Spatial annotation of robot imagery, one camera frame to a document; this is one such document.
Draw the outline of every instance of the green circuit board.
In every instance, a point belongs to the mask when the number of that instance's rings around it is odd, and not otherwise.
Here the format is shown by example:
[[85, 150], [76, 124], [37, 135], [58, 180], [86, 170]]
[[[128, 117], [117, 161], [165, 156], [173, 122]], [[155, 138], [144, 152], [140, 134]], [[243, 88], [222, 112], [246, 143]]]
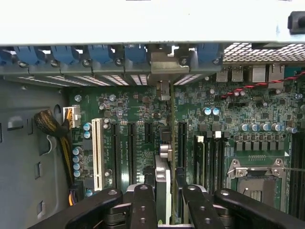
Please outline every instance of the green circuit board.
[[[237, 159], [244, 167], [270, 167], [277, 159], [281, 159], [285, 167], [291, 166], [292, 134], [288, 133], [286, 128], [288, 126], [297, 127], [299, 130], [305, 128], [305, 123], [302, 122], [303, 115], [300, 112], [300, 104], [303, 100], [297, 100], [295, 97], [297, 92], [305, 88], [304, 83], [284, 82], [280, 94], [270, 94], [270, 89], [260, 87], [259, 89], [245, 90], [243, 96], [220, 99], [219, 95], [226, 94], [243, 85], [244, 83], [217, 83], [213, 77], [210, 77], [195, 84], [174, 87], [176, 162], [178, 166], [185, 167], [187, 183], [196, 183], [195, 140], [197, 136], [206, 137], [206, 131], [212, 133], [221, 131], [222, 133], [226, 132], [227, 135], [227, 139], [221, 145], [223, 157], [214, 155], [215, 151], [209, 148], [209, 144], [214, 144], [213, 142], [206, 143], [208, 147], [205, 152], [207, 155], [205, 187], [208, 191], [213, 192], [217, 187], [228, 185], [227, 172], [234, 159]], [[81, 126], [90, 123], [94, 118], [109, 118], [112, 124], [118, 125], [120, 171], [115, 171], [113, 164], [115, 152], [113, 151], [111, 129], [104, 130], [104, 150], [105, 169], [111, 169], [116, 174], [120, 173], [119, 177], [122, 182], [119, 181], [119, 187], [125, 191], [130, 184], [143, 183], [143, 168], [153, 166], [154, 155], [159, 154], [159, 129], [170, 123], [170, 101], [159, 101], [156, 96], [156, 88], [150, 86], [69, 88], [69, 95], [70, 105], [81, 108]], [[80, 102], [74, 100], [76, 95], [81, 96]], [[112, 95], [115, 95], [115, 101], [110, 100]], [[258, 104], [262, 101], [268, 105], [259, 106]], [[106, 105], [104, 110], [99, 108], [101, 104]], [[217, 108], [219, 114], [206, 115], [205, 108], [212, 110]], [[280, 131], [275, 132], [270, 129], [274, 123], [280, 125]], [[135, 162], [131, 161], [129, 153], [129, 124], [134, 125], [136, 133], [136, 140], [133, 144], [136, 152], [136, 156], [133, 157]], [[145, 136], [146, 124], [151, 125], [152, 129], [149, 142]], [[242, 124], [248, 126], [250, 124], [258, 126], [268, 124], [269, 130], [242, 131]], [[182, 136], [181, 125], [183, 125], [185, 141], [183, 148], [180, 140]], [[83, 134], [82, 127], [73, 129], [73, 147], [83, 147], [83, 142], [86, 140]], [[259, 144], [260, 149], [245, 148], [245, 145], [249, 146], [253, 143]], [[267, 148], [261, 149], [261, 145], [264, 143], [267, 144]], [[179, 163], [181, 150], [185, 152], [184, 165]], [[83, 173], [78, 179], [93, 176], [92, 151], [90, 149], [84, 150], [83, 161]], [[130, 171], [131, 163], [133, 164], [133, 178], [131, 178]], [[114, 186], [112, 177], [106, 178], [106, 187]], [[274, 198], [271, 205], [288, 211], [289, 171], [285, 173], [285, 179], [273, 179], [262, 174], [250, 178], [261, 179], [264, 184], [271, 185], [272, 190], [268, 193]], [[245, 181], [241, 178], [232, 179], [230, 186], [232, 189], [238, 190], [239, 187], [243, 187], [243, 182]], [[261, 191], [253, 190], [255, 198], [261, 198], [261, 194]]]

